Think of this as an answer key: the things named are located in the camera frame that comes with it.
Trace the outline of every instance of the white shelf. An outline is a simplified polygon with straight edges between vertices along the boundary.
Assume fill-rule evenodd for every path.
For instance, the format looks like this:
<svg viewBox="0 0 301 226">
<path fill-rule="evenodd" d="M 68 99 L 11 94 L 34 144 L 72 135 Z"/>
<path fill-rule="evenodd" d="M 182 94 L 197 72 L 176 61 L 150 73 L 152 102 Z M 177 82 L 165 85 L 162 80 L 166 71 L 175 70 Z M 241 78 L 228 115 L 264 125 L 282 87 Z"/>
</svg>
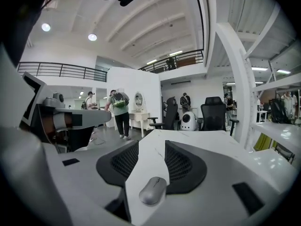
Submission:
<svg viewBox="0 0 301 226">
<path fill-rule="evenodd" d="M 301 156 L 301 128 L 289 124 L 259 122 L 252 127 L 274 139 L 297 156 Z"/>
<path fill-rule="evenodd" d="M 292 85 L 301 82 L 301 73 L 288 76 L 284 79 L 280 79 L 275 82 L 267 83 L 264 85 L 256 86 L 252 88 L 252 92 L 267 90 L 267 89 L 277 89 L 285 85 Z"/>
</svg>

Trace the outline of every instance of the metal railing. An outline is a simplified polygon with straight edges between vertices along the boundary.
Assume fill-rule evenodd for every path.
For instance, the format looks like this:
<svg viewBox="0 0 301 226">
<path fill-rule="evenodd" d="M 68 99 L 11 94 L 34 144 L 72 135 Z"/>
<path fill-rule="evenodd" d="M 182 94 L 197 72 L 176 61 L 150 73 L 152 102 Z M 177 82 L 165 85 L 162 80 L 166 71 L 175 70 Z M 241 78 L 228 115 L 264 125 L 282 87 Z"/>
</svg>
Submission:
<svg viewBox="0 0 301 226">
<path fill-rule="evenodd" d="M 161 59 L 159 61 L 154 62 L 153 64 L 144 66 L 139 70 L 151 73 L 161 73 L 164 71 L 178 69 L 186 65 L 202 63 L 203 61 L 203 50 L 197 49 Z"/>
<path fill-rule="evenodd" d="M 34 76 L 59 76 L 107 82 L 107 72 L 78 65 L 48 62 L 20 62 L 17 71 L 22 76 L 28 72 Z"/>
</svg>

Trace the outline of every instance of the shoe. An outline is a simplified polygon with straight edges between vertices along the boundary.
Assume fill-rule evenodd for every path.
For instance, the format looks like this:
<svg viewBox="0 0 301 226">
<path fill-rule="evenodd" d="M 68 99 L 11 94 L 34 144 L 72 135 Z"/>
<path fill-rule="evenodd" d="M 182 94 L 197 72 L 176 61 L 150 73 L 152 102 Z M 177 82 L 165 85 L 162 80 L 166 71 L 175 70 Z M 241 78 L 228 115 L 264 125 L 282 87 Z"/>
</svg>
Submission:
<svg viewBox="0 0 301 226">
<path fill-rule="evenodd" d="M 129 140 L 132 139 L 132 138 L 128 135 L 128 136 L 125 136 L 123 139 L 129 141 Z"/>
</svg>

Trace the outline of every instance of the computer mouse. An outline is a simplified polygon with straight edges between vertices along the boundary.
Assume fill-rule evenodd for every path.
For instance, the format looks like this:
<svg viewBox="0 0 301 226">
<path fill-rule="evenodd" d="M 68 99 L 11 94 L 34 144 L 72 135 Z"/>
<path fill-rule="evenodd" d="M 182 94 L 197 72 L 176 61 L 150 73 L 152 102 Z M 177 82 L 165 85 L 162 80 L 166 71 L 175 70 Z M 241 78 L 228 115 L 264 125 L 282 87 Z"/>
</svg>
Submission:
<svg viewBox="0 0 301 226">
<path fill-rule="evenodd" d="M 140 201 L 148 205 L 156 204 L 160 201 L 166 185 L 167 183 L 164 178 L 151 178 L 139 193 Z"/>
</svg>

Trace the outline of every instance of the gray floor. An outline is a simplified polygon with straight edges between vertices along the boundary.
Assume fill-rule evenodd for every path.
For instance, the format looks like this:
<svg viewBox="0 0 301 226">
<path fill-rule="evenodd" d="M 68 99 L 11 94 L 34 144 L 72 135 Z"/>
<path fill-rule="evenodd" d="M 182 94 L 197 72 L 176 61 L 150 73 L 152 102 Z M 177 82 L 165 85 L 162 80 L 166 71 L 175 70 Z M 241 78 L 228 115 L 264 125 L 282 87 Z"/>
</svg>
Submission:
<svg viewBox="0 0 301 226">
<path fill-rule="evenodd" d="M 95 128 L 94 132 L 95 133 L 92 134 L 91 137 L 94 137 L 95 139 L 88 144 L 87 149 L 94 149 L 94 148 L 108 147 L 108 146 L 120 147 L 129 142 L 122 138 L 119 138 L 118 130 L 115 130 L 114 127 L 108 128 L 106 126 L 100 126 L 98 128 Z M 131 140 L 140 141 L 142 139 L 141 131 L 139 130 L 130 129 L 129 135 L 132 138 Z"/>
</svg>

